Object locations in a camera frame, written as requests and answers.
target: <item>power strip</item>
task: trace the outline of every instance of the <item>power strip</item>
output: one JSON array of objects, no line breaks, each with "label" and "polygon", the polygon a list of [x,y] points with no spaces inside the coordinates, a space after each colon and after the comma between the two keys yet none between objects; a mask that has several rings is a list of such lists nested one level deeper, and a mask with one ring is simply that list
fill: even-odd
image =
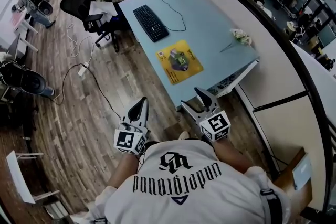
[{"label": "power strip", "polygon": [[79,71],[78,71],[78,76],[80,76],[80,77],[83,76],[85,70],[89,67],[89,63],[88,63],[88,62],[85,62],[85,63],[84,63],[84,66],[85,66],[85,67],[81,67],[81,68],[79,69]]}]

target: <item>office chair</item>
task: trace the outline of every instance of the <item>office chair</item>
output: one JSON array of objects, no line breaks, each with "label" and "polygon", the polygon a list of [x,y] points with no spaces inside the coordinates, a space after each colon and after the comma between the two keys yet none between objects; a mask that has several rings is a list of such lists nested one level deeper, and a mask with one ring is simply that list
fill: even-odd
[{"label": "office chair", "polygon": [[260,7],[264,6],[265,0],[254,0],[255,3],[257,3]]},{"label": "office chair", "polygon": [[99,41],[102,38],[108,34],[111,34],[114,49],[116,52],[118,52],[119,45],[117,43],[114,31],[130,29],[129,24],[119,7],[119,2],[113,2],[118,15],[113,16],[109,22],[102,24],[100,22],[100,19],[103,17],[102,13],[89,15],[91,1],[96,0],[62,0],[60,3],[60,8],[64,12],[80,19],[83,22],[84,29],[86,31],[90,33],[97,32],[97,34],[100,35],[100,37],[95,42],[97,47],[100,47]]}]

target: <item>black railing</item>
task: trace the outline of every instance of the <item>black railing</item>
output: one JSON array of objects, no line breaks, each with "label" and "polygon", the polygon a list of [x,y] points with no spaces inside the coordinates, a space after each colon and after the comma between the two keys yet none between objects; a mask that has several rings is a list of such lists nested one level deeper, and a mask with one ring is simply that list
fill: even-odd
[{"label": "black railing", "polygon": [[333,157],[332,157],[332,146],[331,146],[331,136],[328,125],[327,116],[325,114],[323,104],[321,102],[320,96],[317,92],[316,86],[310,77],[310,74],[303,63],[302,59],[294,49],[293,45],[290,43],[288,38],[284,35],[283,31],[275,24],[275,22],[262,10],[253,0],[237,0],[243,4],[263,25],[263,27],[270,33],[273,39],[277,42],[280,48],[283,50],[291,64],[293,65],[296,73],[298,74],[305,90],[306,94],[313,107],[316,120],[321,133],[321,139],[324,149],[324,159],[325,159],[325,171],[326,171],[326,181],[325,181],[325,196],[323,203],[323,212],[326,211],[329,204],[330,197],[330,187],[332,181],[333,173]]}]

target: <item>keyboard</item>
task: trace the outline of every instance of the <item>keyboard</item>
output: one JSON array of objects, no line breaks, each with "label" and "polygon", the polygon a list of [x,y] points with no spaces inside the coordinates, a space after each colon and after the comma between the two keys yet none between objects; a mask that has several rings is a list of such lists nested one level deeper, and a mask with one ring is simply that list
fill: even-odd
[{"label": "keyboard", "polygon": [[135,9],[133,12],[143,30],[153,42],[168,36],[169,33],[163,23],[147,5]]}]

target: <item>paper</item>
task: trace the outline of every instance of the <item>paper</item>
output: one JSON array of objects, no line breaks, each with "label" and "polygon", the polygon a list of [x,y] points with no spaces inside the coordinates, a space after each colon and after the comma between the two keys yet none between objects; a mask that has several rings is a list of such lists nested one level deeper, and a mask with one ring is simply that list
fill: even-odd
[{"label": "paper", "polygon": [[156,56],[172,85],[203,71],[203,66],[185,40],[159,50]]},{"label": "paper", "polygon": [[101,13],[103,13],[103,17],[100,19],[102,24],[109,22],[113,16],[118,15],[112,2],[91,1],[89,15]]}]

